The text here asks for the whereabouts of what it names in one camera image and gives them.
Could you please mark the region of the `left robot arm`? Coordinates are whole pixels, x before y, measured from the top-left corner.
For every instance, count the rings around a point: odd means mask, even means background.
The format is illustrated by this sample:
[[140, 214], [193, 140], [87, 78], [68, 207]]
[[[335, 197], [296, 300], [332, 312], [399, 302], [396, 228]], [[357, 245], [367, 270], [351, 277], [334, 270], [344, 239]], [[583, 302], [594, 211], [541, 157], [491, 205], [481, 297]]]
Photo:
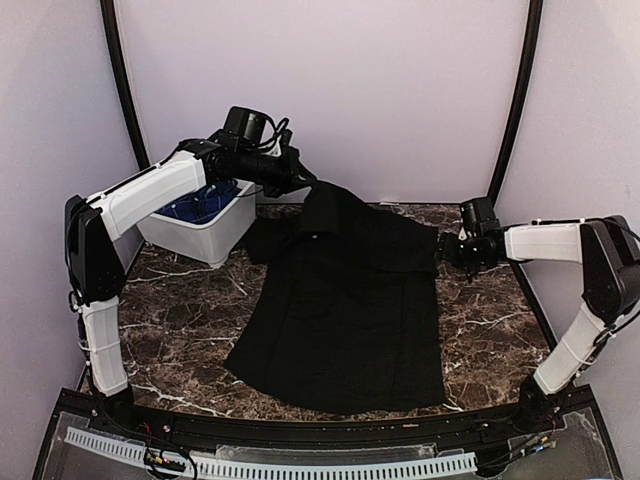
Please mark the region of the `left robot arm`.
[[129, 386], [118, 332], [119, 295], [126, 282], [115, 242], [161, 207], [217, 181], [237, 179], [277, 198], [317, 178], [287, 138], [267, 153], [186, 139], [164, 160], [87, 198], [65, 204], [65, 262], [84, 324], [93, 385], [111, 397]]

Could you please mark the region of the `black long sleeve shirt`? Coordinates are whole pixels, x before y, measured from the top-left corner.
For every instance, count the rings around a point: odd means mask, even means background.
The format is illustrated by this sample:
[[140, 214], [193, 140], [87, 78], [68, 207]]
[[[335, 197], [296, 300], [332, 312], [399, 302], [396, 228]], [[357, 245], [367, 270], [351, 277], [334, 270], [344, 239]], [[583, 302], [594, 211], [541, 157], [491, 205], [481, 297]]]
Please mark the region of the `black long sleeve shirt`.
[[321, 182], [297, 213], [258, 217], [243, 242], [267, 271], [225, 360], [237, 379], [340, 415], [444, 401], [436, 228]]

